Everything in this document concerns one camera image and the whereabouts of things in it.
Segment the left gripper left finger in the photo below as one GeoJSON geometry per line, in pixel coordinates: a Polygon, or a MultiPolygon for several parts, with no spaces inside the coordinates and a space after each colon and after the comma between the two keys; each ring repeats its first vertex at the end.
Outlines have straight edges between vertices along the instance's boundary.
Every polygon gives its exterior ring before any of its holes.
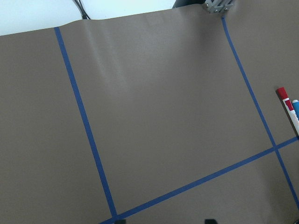
{"type": "Polygon", "coordinates": [[[126,224],[126,219],[116,220],[114,224],[126,224]]]}

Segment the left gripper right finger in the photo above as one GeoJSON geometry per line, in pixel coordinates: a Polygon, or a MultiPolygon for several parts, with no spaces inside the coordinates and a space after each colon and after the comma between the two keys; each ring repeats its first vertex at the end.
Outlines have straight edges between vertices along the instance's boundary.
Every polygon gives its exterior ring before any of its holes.
{"type": "Polygon", "coordinates": [[[215,224],[215,219],[205,219],[204,224],[215,224]]]}

